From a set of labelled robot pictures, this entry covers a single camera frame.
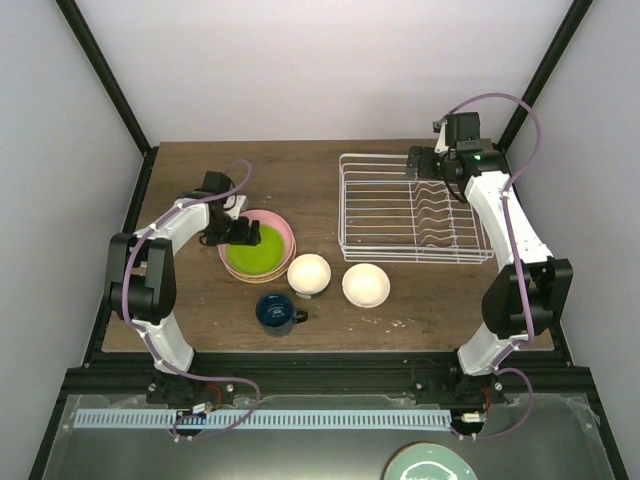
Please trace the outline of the green plate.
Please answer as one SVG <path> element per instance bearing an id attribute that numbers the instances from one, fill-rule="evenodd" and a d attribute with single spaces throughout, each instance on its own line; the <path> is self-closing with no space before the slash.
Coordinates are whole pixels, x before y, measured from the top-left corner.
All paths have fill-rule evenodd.
<path id="1" fill-rule="evenodd" d="M 227 264 L 236 272 L 250 276 L 264 275 L 278 267 L 285 253 L 281 234 L 271 226 L 260 225 L 260 237 L 256 246 L 228 246 Z"/>

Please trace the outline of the white wire dish rack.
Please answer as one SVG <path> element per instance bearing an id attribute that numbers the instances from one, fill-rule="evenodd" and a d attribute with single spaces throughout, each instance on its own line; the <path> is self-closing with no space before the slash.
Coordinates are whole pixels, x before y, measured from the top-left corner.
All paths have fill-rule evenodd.
<path id="1" fill-rule="evenodd" d="M 338 243 L 347 262 L 482 264 L 494 257 L 457 187 L 419 179 L 403 155 L 339 157 Z"/>

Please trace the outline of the teal white bowl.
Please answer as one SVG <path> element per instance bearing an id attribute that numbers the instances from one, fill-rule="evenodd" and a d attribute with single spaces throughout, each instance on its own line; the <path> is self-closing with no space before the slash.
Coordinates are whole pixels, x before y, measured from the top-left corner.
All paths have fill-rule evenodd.
<path id="1" fill-rule="evenodd" d="M 302 299 L 322 295 L 331 281 L 331 267 L 318 254 L 297 256 L 287 270 L 287 282 L 294 293 Z"/>

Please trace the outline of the beige floral bowl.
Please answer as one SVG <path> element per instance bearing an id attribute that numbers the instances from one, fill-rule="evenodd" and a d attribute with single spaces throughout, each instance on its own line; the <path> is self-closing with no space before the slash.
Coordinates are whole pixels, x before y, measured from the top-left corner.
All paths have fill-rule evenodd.
<path id="1" fill-rule="evenodd" d="M 342 278 L 342 290 L 352 305 L 360 308 L 375 308 L 387 300 L 391 284 L 383 269 L 374 264 L 360 263 L 345 272 Z"/>

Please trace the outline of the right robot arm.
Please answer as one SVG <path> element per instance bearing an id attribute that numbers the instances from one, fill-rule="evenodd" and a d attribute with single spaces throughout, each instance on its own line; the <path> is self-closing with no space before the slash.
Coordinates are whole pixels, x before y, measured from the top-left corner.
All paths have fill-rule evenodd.
<path id="1" fill-rule="evenodd" d="M 483 324 L 458 349 L 460 368 L 444 378 L 447 396 L 458 403 L 480 390 L 478 376 L 559 321 L 573 278 L 566 259 L 557 259 L 539 238 L 513 190 L 506 159 L 496 150 L 445 152 L 409 149 L 407 173 L 456 184 L 458 198 L 478 214 L 488 234 L 499 272 L 481 302 Z"/>

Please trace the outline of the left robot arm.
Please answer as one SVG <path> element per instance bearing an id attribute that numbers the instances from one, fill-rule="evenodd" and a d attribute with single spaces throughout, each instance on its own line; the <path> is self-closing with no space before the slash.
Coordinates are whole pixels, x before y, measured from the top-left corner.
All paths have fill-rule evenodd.
<path id="1" fill-rule="evenodd" d="M 180 198 L 151 224 L 109 242 L 103 298 L 143 340 L 155 368 L 173 374 L 169 391 L 184 404 L 203 395 L 205 381 L 190 370 L 195 351 L 175 318 L 174 257 L 194 237 L 206 246 L 257 245 L 260 222 L 244 216 L 246 208 L 245 195 Z"/>

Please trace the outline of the pink plate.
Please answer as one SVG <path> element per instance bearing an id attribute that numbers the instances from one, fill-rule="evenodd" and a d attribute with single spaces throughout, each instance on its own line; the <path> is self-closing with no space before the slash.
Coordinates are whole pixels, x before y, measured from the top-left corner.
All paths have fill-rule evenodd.
<path id="1" fill-rule="evenodd" d="M 268 210 L 249 210 L 244 212 L 242 217 L 246 217 L 250 222 L 252 220 L 259 220 L 260 225 L 268 225 L 275 228 L 281 234 L 284 242 L 291 243 L 295 240 L 289 223 L 274 212 Z"/>

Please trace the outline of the tan bottom plate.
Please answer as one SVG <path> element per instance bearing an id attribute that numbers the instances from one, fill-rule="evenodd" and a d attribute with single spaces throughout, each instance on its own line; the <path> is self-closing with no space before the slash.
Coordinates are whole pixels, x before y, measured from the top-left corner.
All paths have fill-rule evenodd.
<path id="1" fill-rule="evenodd" d="M 282 248 L 282 256 L 279 263 L 271 271 L 261 275 L 249 275 L 242 271 L 236 270 L 231 264 L 228 256 L 230 245 L 218 246 L 218 254 L 226 271 L 235 279 L 248 284 L 264 284 L 286 274 L 286 271 L 297 253 L 297 242 L 293 240 L 291 243 L 284 242 Z"/>

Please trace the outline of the dark blue mug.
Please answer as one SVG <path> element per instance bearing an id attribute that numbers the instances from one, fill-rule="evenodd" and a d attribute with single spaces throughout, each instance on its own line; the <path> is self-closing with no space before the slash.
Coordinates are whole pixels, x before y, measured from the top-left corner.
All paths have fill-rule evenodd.
<path id="1" fill-rule="evenodd" d="M 298 310 L 291 298 L 282 293 L 272 293 L 259 299 L 255 316 L 263 330 L 271 336 L 290 334 L 296 325 L 309 318 L 304 310 Z"/>

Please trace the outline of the light blue slotted strip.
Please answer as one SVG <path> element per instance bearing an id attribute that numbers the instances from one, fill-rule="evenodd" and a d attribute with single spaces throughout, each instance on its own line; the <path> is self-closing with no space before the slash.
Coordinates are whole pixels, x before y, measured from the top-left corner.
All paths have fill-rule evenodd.
<path id="1" fill-rule="evenodd" d="M 75 429 L 222 430 L 417 430 L 448 431 L 448 410 L 257 410 L 244 419 L 244 410 L 220 410 L 179 421 L 175 410 L 80 409 Z"/>

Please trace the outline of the teal plate on wood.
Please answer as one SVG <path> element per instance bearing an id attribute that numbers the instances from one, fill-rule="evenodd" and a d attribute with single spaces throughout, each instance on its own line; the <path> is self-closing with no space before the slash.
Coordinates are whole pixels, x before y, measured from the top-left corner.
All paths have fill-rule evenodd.
<path id="1" fill-rule="evenodd" d="M 477 474 L 453 450 L 435 443 L 417 442 L 398 450 L 387 462 L 383 480 L 473 479 Z"/>

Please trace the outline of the black right frame post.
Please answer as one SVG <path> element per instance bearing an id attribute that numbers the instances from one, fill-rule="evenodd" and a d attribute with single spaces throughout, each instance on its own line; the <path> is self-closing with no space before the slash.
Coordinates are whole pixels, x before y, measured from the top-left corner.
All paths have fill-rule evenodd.
<path id="1" fill-rule="evenodd" d="M 573 0 L 571 2 L 521 97 L 521 100 L 529 107 L 533 107 L 539 98 L 592 4 L 592 0 Z M 503 152 L 509 150 L 527 116 L 527 111 L 517 105 L 497 143 L 499 150 Z"/>

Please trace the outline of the black frame post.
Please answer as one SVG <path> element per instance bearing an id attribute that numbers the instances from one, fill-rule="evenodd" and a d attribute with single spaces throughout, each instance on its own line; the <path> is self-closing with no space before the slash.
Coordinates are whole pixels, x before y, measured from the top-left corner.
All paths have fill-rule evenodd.
<path id="1" fill-rule="evenodd" d="M 56 0 L 55 3 L 111 100 L 136 148 L 143 157 L 146 157 L 152 150 L 151 145 L 77 2 L 73 0 Z"/>
<path id="2" fill-rule="evenodd" d="M 521 100 L 529 107 L 533 107 L 539 98 L 592 4 L 592 0 L 573 0 L 571 2 L 521 97 Z M 527 116 L 527 111 L 517 105 L 497 143 L 499 150 L 503 152 L 509 150 Z"/>

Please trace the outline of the black left frame post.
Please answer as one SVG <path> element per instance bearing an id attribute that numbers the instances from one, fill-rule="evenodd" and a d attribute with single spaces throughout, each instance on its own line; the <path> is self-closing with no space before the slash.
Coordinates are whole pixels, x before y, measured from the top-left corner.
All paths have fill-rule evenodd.
<path id="1" fill-rule="evenodd" d="M 136 148 L 143 157 L 146 157 L 152 150 L 151 145 L 77 2 L 73 0 L 56 0 L 55 3 L 111 100 Z"/>

